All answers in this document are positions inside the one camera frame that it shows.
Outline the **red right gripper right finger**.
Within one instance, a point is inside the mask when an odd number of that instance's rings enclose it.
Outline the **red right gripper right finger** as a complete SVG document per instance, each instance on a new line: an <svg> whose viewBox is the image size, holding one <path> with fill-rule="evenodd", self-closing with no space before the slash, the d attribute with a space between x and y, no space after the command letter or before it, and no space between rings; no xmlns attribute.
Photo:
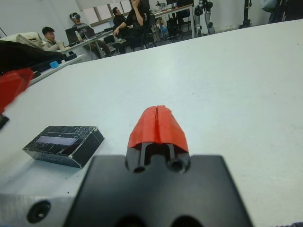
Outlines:
<svg viewBox="0 0 303 227"><path fill-rule="evenodd" d="M156 107L156 138L157 144L168 147L168 168L174 173L185 173L190 159L187 139L172 111L164 105Z"/></svg>

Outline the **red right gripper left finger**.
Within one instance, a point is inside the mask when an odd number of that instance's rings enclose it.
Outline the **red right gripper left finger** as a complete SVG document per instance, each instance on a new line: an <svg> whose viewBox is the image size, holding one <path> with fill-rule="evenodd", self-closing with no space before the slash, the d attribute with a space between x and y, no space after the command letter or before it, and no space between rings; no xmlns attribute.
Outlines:
<svg viewBox="0 0 303 227"><path fill-rule="evenodd" d="M128 169L143 167L145 163L145 149L156 139L156 113L157 107L152 106L144 110L133 131L130 134L126 163Z"/></svg>

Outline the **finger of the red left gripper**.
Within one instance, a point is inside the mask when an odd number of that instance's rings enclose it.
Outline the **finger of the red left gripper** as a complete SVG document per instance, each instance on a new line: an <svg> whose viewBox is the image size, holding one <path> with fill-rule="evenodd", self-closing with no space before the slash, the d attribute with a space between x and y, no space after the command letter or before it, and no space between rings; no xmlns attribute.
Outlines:
<svg viewBox="0 0 303 227"><path fill-rule="evenodd" d="M12 70L0 76L0 129L9 121L3 115L5 108L29 87L33 77L34 72L30 68Z"/></svg>

